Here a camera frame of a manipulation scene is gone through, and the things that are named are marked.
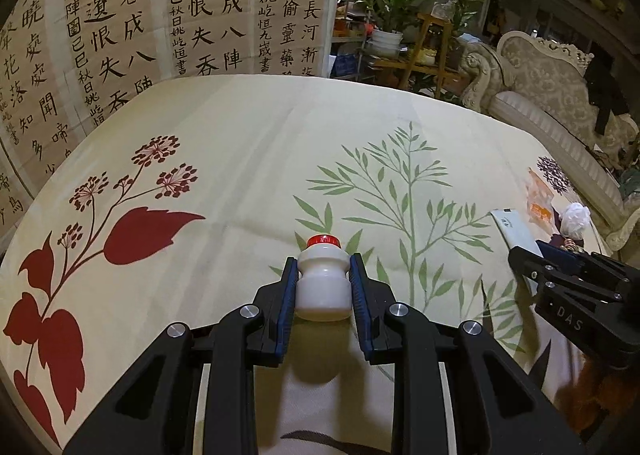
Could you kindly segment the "white crumpled tissue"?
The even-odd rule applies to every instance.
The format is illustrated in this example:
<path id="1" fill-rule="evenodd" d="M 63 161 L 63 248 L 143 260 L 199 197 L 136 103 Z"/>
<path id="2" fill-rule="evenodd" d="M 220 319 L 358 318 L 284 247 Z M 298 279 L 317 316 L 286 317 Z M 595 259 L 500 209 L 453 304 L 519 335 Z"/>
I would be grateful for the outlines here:
<path id="1" fill-rule="evenodd" d="M 590 223 L 590 209 L 580 203 L 570 203 L 562 212 L 560 233 L 573 241 L 580 241 Z"/>

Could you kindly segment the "metal storage shelf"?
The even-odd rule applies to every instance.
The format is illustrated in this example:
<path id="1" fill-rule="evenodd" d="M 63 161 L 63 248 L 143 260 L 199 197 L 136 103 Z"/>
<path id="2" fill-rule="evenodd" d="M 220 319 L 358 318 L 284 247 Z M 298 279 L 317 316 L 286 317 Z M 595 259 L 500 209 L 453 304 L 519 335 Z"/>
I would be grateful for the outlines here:
<path id="1" fill-rule="evenodd" d="M 330 48 L 331 78 L 358 78 L 369 22 L 369 13 L 361 2 L 337 0 Z"/>

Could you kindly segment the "calligraphy folding screen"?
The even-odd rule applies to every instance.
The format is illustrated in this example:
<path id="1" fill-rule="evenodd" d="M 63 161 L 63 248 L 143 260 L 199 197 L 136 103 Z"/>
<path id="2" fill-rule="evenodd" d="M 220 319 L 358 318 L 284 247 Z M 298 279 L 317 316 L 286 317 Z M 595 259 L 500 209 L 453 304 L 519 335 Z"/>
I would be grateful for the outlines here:
<path id="1" fill-rule="evenodd" d="M 1 27 L 1 236 L 94 129 L 182 76 L 321 76 L 334 0 L 16 0 Z"/>

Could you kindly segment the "ornate white sofa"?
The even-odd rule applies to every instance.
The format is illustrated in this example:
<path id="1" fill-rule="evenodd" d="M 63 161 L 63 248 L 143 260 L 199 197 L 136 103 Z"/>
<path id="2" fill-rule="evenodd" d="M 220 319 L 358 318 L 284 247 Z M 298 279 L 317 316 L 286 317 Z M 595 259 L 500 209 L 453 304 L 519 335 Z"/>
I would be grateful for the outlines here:
<path id="1" fill-rule="evenodd" d="M 639 142 L 630 115 L 612 115 L 604 134 L 596 132 L 599 108 L 589 103 L 584 75 L 590 54 L 512 30 L 492 48 L 463 47 L 459 70 L 471 82 L 461 101 L 524 130 L 540 141 L 575 192 L 591 209 L 596 227 L 612 250 L 622 249 L 639 225 L 639 197 L 624 196 L 610 172 L 620 152 Z"/>

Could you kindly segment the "wooden plant stand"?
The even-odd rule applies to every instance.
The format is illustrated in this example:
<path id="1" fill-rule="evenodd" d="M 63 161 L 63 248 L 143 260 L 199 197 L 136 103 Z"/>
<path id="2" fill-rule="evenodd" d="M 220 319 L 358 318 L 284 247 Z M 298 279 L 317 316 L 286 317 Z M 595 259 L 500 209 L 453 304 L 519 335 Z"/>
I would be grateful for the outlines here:
<path id="1" fill-rule="evenodd" d="M 420 30 L 406 56 L 372 59 L 376 81 L 405 91 L 430 87 L 435 99 L 460 96 L 469 77 L 447 65 L 452 24 L 425 13 L 418 20 Z"/>

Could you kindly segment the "floral cream tablecloth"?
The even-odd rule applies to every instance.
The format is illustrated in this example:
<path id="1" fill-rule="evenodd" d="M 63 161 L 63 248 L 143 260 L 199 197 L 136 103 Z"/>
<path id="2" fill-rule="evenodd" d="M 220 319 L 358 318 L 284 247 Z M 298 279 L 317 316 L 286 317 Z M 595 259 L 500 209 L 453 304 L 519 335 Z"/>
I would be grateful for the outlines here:
<path id="1" fill-rule="evenodd" d="M 312 235 L 337 237 L 429 319 L 482 323 L 559 408 L 584 366 L 536 316 L 490 212 L 529 221 L 533 136 L 457 106 L 302 77 L 163 82 L 43 186 L 1 266 L 1 377 L 48 454 L 170 323 L 218 322 Z"/>

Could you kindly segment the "small white yogurt bottle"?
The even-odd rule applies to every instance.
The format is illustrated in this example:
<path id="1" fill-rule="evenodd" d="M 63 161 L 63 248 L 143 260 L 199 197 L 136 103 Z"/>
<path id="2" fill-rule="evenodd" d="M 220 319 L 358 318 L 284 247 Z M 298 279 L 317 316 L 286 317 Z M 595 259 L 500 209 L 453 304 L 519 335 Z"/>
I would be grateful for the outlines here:
<path id="1" fill-rule="evenodd" d="M 352 315 L 349 254 L 333 235 L 311 236 L 297 258 L 295 313 L 310 322 L 338 322 Z"/>

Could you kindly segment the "orange transparent snack wrapper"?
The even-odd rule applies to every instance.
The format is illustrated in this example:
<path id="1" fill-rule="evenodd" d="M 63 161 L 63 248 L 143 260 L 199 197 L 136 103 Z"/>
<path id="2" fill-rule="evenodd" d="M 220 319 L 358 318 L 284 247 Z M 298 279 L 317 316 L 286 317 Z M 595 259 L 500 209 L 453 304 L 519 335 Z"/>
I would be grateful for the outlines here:
<path id="1" fill-rule="evenodd" d="M 533 169 L 528 169 L 526 192 L 529 221 L 536 224 L 544 232 L 553 234 L 556 231 L 552 206 L 553 192 Z"/>

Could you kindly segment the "white flat sachet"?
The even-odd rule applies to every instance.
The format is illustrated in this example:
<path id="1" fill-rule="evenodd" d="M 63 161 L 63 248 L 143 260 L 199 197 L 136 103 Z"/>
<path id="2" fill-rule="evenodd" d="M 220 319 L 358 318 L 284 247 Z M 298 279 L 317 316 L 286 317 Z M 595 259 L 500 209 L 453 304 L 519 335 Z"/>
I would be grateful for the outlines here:
<path id="1" fill-rule="evenodd" d="M 542 256 L 536 239 L 516 210 L 494 209 L 491 210 L 490 215 L 509 250 L 518 247 L 529 251 L 529 253 L 534 253 L 538 257 Z"/>

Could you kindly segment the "black garment on sofa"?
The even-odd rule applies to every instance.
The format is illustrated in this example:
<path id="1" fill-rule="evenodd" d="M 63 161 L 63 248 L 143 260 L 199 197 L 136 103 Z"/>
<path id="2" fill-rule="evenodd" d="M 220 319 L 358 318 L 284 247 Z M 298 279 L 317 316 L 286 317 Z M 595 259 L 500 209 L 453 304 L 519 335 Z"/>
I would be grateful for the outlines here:
<path id="1" fill-rule="evenodd" d="M 594 131 L 605 135 L 611 115 L 622 116 L 629 113 L 628 103 L 620 85 L 612 75 L 613 58 L 608 54 L 595 56 L 585 72 L 589 103 L 597 106 L 598 115 Z"/>

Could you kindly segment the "tall green plant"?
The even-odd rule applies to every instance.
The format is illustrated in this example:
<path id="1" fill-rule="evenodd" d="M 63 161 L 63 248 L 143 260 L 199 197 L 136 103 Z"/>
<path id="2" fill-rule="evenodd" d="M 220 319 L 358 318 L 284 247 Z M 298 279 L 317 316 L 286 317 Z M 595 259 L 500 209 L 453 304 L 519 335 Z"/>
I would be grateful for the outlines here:
<path id="1" fill-rule="evenodd" d="M 454 14 L 451 18 L 451 32 L 448 38 L 446 65 L 450 70 L 456 70 L 462 56 L 462 43 L 458 38 L 465 33 L 469 22 L 477 15 L 477 4 L 483 0 L 454 0 Z"/>

